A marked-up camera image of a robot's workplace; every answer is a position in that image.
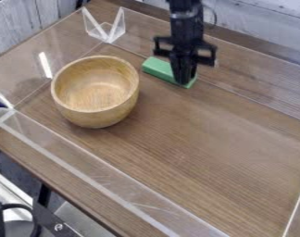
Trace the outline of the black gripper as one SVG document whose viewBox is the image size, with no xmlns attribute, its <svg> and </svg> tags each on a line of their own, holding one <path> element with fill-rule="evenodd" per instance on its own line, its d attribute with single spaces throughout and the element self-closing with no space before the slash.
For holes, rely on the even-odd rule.
<svg viewBox="0 0 300 237">
<path fill-rule="evenodd" d="M 154 55 L 170 59 L 178 84 L 184 84 L 186 78 L 183 75 L 182 61 L 186 62 L 186 83 L 190 83 L 194 78 L 196 64 L 210 67 L 215 66 L 216 46 L 204 40 L 194 39 L 178 42 L 171 36 L 155 36 L 154 43 Z"/>
</svg>

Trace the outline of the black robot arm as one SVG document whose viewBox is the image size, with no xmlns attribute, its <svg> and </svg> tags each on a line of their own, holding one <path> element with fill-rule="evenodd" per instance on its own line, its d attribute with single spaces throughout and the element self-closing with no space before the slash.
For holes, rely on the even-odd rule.
<svg viewBox="0 0 300 237">
<path fill-rule="evenodd" d="M 203 39 L 204 23 L 202 0 L 166 0 L 170 5 L 168 36 L 154 37 L 154 54 L 170 59 L 178 85 L 194 80 L 196 65 L 215 66 L 216 46 Z"/>
</svg>

